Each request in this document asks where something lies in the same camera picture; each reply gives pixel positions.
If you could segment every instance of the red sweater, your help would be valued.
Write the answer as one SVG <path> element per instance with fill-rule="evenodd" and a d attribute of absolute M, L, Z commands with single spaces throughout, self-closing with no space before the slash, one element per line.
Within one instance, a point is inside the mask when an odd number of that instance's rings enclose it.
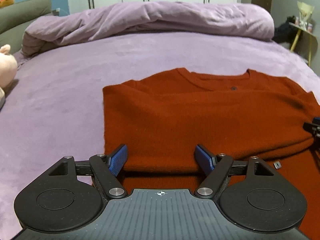
<path fill-rule="evenodd" d="M 127 190 L 194 190 L 203 179 L 193 153 L 199 143 L 234 159 L 304 151 L 313 138 L 302 125 L 320 116 L 313 93 L 253 70 L 215 76 L 179 68 L 105 87 L 103 96 L 105 152 L 128 146 Z"/>

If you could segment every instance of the orange plush toy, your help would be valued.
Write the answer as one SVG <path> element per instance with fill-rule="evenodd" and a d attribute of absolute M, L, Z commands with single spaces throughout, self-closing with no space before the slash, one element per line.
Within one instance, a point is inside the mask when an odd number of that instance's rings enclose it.
<path fill-rule="evenodd" d="M 14 4 L 14 0 L 0 0 L 0 8 Z"/>

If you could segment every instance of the lavender bedsheet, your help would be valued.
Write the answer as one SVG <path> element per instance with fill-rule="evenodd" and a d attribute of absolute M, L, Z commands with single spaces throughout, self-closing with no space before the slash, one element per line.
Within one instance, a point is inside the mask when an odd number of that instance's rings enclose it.
<path fill-rule="evenodd" d="M 65 155 L 103 152 L 102 88 L 160 71 L 238 75 L 254 69 L 287 76 L 320 102 L 320 78 L 271 41 L 195 32 L 129 33 L 53 49 L 33 57 L 0 111 L 0 239 L 20 231 L 13 200 Z"/>

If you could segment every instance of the sweater neckline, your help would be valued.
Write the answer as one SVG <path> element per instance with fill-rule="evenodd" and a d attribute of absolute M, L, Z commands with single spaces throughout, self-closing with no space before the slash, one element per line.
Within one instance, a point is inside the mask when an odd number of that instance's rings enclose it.
<path fill-rule="evenodd" d="M 202 73 L 196 73 L 196 72 L 189 72 L 186 68 L 178 68 L 178 72 L 189 82 L 192 84 L 208 89 L 208 90 L 214 90 L 212 87 L 210 81 L 211 80 L 247 80 L 249 81 L 252 76 L 252 71 L 249 69 L 246 70 L 241 75 L 235 75 L 235 76 L 222 76 L 222 75 L 213 75 L 213 74 L 202 74 Z"/>

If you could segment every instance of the bed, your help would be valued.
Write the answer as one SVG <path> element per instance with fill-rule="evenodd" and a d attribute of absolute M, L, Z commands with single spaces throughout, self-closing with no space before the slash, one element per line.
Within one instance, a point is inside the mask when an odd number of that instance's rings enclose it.
<path fill-rule="evenodd" d="M 148 6 L 153 8 L 130 3 L 96 9 L 97 15 L 97 10 L 102 14 L 106 14 L 106 10 L 109 15 L 113 13 L 112 17 L 117 21 L 112 26 L 109 22 L 108 35 L 93 39 L 91 33 L 90 38 L 77 42 L 66 38 L 72 33 L 70 30 L 66 30 L 63 38 L 55 40 L 49 36 L 39 38 L 33 31 L 39 30 L 36 24 L 45 26 L 46 22 L 54 32 L 53 23 L 61 26 L 73 17 L 72 22 L 76 25 L 73 33 L 88 33 L 83 28 L 90 25 L 92 10 L 71 15 L 71 18 L 43 17 L 28 27 L 23 53 L 15 55 L 20 69 L 14 87 L 0 111 L 1 240 L 11 239 L 21 229 L 14 214 L 13 201 L 27 184 L 65 155 L 72 155 L 75 160 L 87 160 L 104 152 L 102 88 L 107 85 L 140 80 L 177 67 L 219 75 L 239 75 L 250 68 L 272 76 L 286 76 L 304 90 L 313 91 L 320 102 L 320 78 L 298 55 L 270 40 L 268 35 L 272 36 L 274 26 L 272 18 L 262 8 L 241 4 L 148 3 Z M 174 14 L 175 6 L 184 7 L 186 14 Z M 164 28 L 165 24 L 161 22 L 160 27 L 159 17 L 162 20 L 165 17 L 159 11 L 168 11 L 169 7 L 172 9 L 169 14 L 174 17 L 167 24 L 172 25 Z M 214 25 L 219 35 L 203 31 L 204 25 L 200 21 L 193 20 L 192 28 L 188 25 L 188 20 L 194 17 L 190 11 L 199 9 L 197 13 L 203 17 L 210 10 L 218 11 L 217 8 L 228 13 L 236 9 L 241 11 L 237 23 L 245 25 L 246 30 L 255 28 L 255 32 L 267 33 L 267 36 L 255 39 L 241 28 L 222 26 L 219 22 Z M 136 18 L 141 21 L 147 15 L 149 20 L 146 22 L 150 25 L 130 21 L 140 9 L 142 16 Z M 150 10 L 158 12 L 156 20 L 152 18 L 156 14 Z M 186 16 L 184 21 L 179 21 L 183 16 Z M 130 22 L 130 28 L 125 25 L 122 29 L 110 31 L 124 22 Z M 102 29 L 103 25 L 95 34 L 101 33 Z M 38 40 L 42 41 L 40 45 L 33 43 Z M 88 178 L 79 179 L 90 183 Z"/>

